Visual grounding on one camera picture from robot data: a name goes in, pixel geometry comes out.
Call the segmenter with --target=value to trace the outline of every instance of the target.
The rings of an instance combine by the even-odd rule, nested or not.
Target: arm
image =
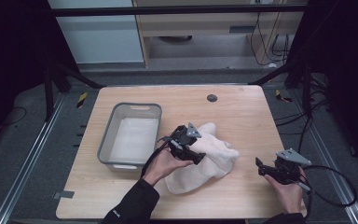
[[[300,173],[305,176],[301,167]],[[264,224],[305,224],[305,218],[301,214],[302,188],[297,183],[282,185],[270,175],[264,177],[275,189],[283,209],[283,213],[272,217]]]
[[[148,223],[159,199],[153,188],[160,179],[173,170],[193,164],[193,161],[179,161],[168,149],[163,149],[150,163],[145,175],[136,182],[122,201],[103,219],[103,224]]]

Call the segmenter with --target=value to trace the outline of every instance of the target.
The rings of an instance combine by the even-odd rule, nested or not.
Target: gray basket
[[[137,171],[156,149],[161,121],[157,104],[120,103],[113,108],[98,160],[112,170]]]

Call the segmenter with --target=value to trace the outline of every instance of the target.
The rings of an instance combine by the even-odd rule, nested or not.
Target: towel
[[[198,128],[202,137],[190,149],[206,153],[198,165],[189,165],[174,170],[165,177],[168,190],[173,194],[181,194],[196,189],[210,178],[221,178],[228,174],[239,157],[239,152],[231,148],[231,144],[217,139],[216,125],[212,122]]]

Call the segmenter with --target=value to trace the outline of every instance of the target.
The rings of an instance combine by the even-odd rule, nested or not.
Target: white panel
[[[48,0],[52,8],[132,7],[131,0]],[[134,16],[57,18],[77,63],[143,62]]]

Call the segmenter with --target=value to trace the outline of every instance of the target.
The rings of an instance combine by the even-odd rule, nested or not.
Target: black jacket
[[[142,178],[103,219],[103,224],[147,224],[159,199],[158,192]],[[300,213],[279,214],[264,224],[304,224]]]

